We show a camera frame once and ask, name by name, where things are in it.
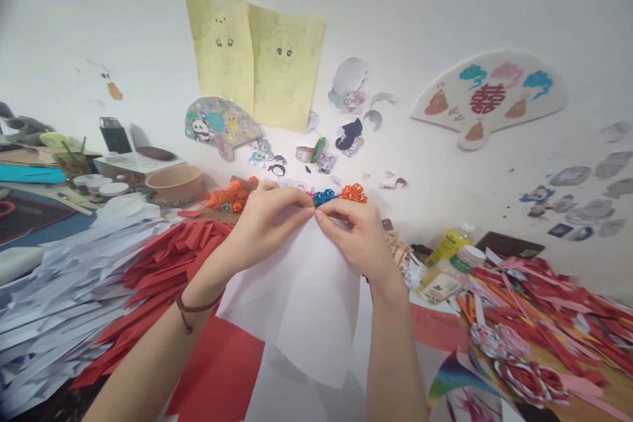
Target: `hand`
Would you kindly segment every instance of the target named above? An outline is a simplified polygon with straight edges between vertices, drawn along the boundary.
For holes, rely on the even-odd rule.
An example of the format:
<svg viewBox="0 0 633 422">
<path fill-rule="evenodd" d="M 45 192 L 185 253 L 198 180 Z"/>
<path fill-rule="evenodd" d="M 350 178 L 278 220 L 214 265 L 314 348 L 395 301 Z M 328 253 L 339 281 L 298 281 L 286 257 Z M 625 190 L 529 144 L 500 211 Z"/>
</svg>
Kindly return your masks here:
<svg viewBox="0 0 633 422">
<path fill-rule="evenodd" d="M 279 212 L 290 205 L 303 210 L 277 224 Z M 249 196 L 235 229 L 216 252 L 222 255 L 223 265 L 229 267 L 231 274 L 236 274 L 270 257 L 314 213 L 314 202 L 303 191 L 262 181 Z"/>
<path fill-rule="evenodd" d="M 341 229 L 330 216 L 346 221 L 351 230 Z M 377 207 L 335 199 L 319 206 L 315 218 L 323 233 L 352 266 L 367 276 L 371 286 L 387 292 L 402 292 L 404 279 L 384 238 Z"/>
</svg>

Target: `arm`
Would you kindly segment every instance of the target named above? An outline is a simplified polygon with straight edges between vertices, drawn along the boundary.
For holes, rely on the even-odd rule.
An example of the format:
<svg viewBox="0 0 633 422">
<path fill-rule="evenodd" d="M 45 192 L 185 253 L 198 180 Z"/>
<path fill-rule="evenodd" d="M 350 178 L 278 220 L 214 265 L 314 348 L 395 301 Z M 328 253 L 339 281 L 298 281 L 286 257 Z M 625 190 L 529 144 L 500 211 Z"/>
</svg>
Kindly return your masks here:
<svg viewBox="0 0 633 422">
<path fill-rule="evenodd" d="M 296 204 L 304 211 L 276 224 L 277 213 Z M 207 259 L 183 293 L 188 307 L 210 304 L 238 272 L 276 251 L 314 213 L 312 200 L 298 189 L 263 182 L 250 196 L 239 223 Z M 153 422 L 183 372 L 212 309 L 186 313 L 172 305 L 116 368 L 94 400 L 84 422 Z"/>
<path fill-rule="evenodd" d="M 350 231 L 329 216 L 347 221 Z M 373 301 L 367 420 L 427 421 L 425 390 L 413 343 L 409 295 L 374 206 L 333 200 L 315 214 L 323 232 L 369 279 Z"/>
</svg>

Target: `fan-shaped paper decoration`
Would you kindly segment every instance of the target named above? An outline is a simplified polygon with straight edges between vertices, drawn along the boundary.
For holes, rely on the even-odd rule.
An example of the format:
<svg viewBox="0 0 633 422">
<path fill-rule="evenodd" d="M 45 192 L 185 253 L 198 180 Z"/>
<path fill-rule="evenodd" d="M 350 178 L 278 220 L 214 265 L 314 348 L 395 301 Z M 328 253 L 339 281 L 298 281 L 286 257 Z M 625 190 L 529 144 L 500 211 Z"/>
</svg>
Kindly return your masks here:
<svg viewBox="0 0 633 422">
<path fill-rule="evenodd" d="M 494 131 L 567 105 L 561 77 L 534 56 L 502 51 L 477 56 L 441 76 L 411 113 L 461 132 L 457 145 L 481 148 Z"/>
<path fill-rule="evenodd" d="M 197 99 L 185 118 L 185 135 L 216 147 L 225 160 L 233 159 L 233 149 L 260 138 L 261 130 L 237 104 L 218 97 Z"/>
</svg>

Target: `yellow paper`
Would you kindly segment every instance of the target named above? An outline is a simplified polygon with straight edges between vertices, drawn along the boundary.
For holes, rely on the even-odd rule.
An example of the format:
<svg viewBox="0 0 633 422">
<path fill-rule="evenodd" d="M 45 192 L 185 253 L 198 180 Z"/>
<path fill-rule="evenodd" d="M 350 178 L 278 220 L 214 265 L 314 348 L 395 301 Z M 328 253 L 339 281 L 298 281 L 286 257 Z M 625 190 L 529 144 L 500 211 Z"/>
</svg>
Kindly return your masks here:
<svg viewBox="0 0 633 422">
<path fill-rule="evenodd" d="M 255 5 L 249 9 L 255 64 L 255 120 L 306 132 L 325 22 Z"/>
<path fill-rule="evenodd" d="M 186 0 L 200 95 L 235 102 L 254 115 L 253 43 L 244 0 Z"/>
</svg>

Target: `plastic bottle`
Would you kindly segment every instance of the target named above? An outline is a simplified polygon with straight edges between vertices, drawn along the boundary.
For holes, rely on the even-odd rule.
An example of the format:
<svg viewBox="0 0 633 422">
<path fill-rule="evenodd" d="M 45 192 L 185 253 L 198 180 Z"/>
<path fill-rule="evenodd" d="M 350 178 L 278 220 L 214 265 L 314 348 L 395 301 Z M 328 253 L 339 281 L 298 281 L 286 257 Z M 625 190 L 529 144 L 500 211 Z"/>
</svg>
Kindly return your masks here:
<svg viewBox="0 0 633 422">
<path fill-rule="evenodd" d="M 465 245 L 472 245 L 473 236 L 471 232 L 474 230 L 475 226 L 464 222 L 460 227 L 453 227 L 446 231 L 444 239 L 427 259 L 427 267 L 436 264 L 440 259 L 454 256 Z"/>
<path fill-rule="evenodd" d="M 442 258 L 428 269 L 415 292 L 429 303 L 437 305 L 466 288 L 468 274 L 485 260 L 485 254 L 477 247 L 465 245 L 453 257 Z"/>
</svg>

